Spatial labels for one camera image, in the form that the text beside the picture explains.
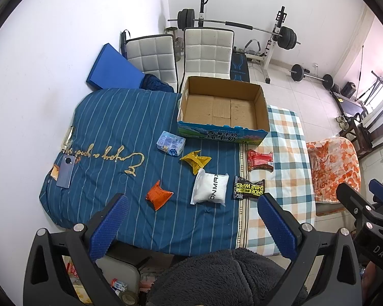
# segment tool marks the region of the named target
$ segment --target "bolt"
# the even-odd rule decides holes
[[[341,229],[341,234],[342,234],[343,236],[347,236],[347,235],[349,234],[349,230],[346,229],[346,228],[342,228],[342,229]]]
[[[78,223],[76,225],[74,225],[74,231],[76,232],[80,232],[82,230],[84,230],[85,226],[82,224],[82,223]]]
[[[305,230],[305,231],[307,231],[307,232],[309,232],[309,231],[312,230],[312,226],[311,226],[309,223],[304,223],[304,224],[302,225],[302,229]]]
[[[38,236],[44,236],[45,235],[45,229],[44,228],[38,229],[37,230],[37,235]]]

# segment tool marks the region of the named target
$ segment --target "white chair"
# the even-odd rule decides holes
[[[189,76],[230,79],[234,31],[221,28],[185,28],[185,71]]]
[[[174,39],[171,34],[157,34],[129,39],[128,61],[143,73],[150,73],[179,92]]]

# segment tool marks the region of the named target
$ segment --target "gray fuzzy fabric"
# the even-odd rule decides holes
[[[191,257],[157,278],[146,306],[257,306],[284,272],[245,248]],[[301,305],[307,295],[303,287],[293,305]]]

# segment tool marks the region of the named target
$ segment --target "roll of packing tape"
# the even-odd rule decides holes
[[[132,291],[122,291],[119,298],[125,306],[136,306],[139,301],[138,295]]]

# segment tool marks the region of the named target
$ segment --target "cardboard box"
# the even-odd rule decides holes
[[[270,131],[260,85],[211,77],[187,79],[177,116],[179,135],[259,145]]]

